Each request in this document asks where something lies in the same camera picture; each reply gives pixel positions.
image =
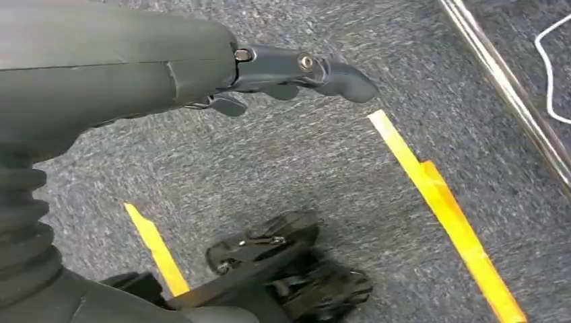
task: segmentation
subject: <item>bolt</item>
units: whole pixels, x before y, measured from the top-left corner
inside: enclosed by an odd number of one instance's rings
[[[298,57],[298,63],[304,71],[313,70],[313,57],[305,52]]]
[[[252,53],[247,49],[238,49],[234,52],[234,57],[238,62],[247,62],[252,59]]]
[[[228,271],[230,271],[230,263],[228,261],[221,262],[216,267],[216,270],[220,274],[226,274]]]

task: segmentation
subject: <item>white cable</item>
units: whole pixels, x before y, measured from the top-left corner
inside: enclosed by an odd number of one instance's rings
[[[537,35],[535,39],[535,48],[537,48],[537,51],[541,55],[541,58],[543,59],[543,64],[545,65],[545,71],[547,72],[547,95],[545,99],[545,105],[547,106],[547,113],[549,113],[549,115],[554,119],[564,122],[566,124],[571,124],[571,120],[560,116],[559,114],[555,113],[555,111],[553,110],[553,67],[551,65],[551,61],[549,60],[547,53],[545,52],[545,49],[543,49],[543,46],[541,45],[541,40],[547,34],[554,31],[556,28],[558,28],[562,24],[565,24],[569,20],[571,20],[571,15],[568,15],[567,17],[554,23],[551,27],[549,27],[548,29],[544,30],[542,33]]]

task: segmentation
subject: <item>metal pole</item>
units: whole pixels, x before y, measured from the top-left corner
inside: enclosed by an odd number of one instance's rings
[[[439,0],[447,16],[460,32],[486,76],[519,119],[526,134],[565,184],[571,196],[571,158],[551,126],[533,106],[529,95],[512,73],[490,39],[485,35],[462,0]]]

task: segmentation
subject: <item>gray robotic arm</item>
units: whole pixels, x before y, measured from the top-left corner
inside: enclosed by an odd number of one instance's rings
[[[77,0],[2,1],[0,40],[0,322],[187,322],[62,267],[53,230],[38,222],[48,206],[32,191],[46,178],[32,164],[82,132],[180,107],[243,113],[224,92],[376,95],[353,67],[241,45],[215,22]]]

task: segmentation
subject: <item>yellow floor marking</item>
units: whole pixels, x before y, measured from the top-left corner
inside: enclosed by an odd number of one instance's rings
[[[431,161],[418,162],[382,110],[368,117],[450,236],[499,321],[527,322],[436,166]]]
[[[125,203],[125,208],[139,230],[143,243],[151,250],[153,259],[173,296],[190,291],[189,284],[180,273],[155,224],[144,218],[135,206]]]

